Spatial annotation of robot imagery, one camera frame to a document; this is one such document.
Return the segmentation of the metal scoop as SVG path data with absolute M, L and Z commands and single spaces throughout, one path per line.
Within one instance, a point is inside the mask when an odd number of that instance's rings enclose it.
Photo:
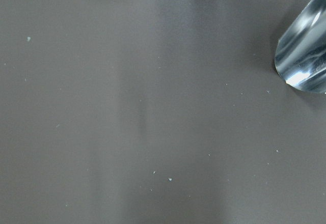
M 274 64 L 289 86 L 325 93 L 325 0 L 310 0 L 278 40 Z

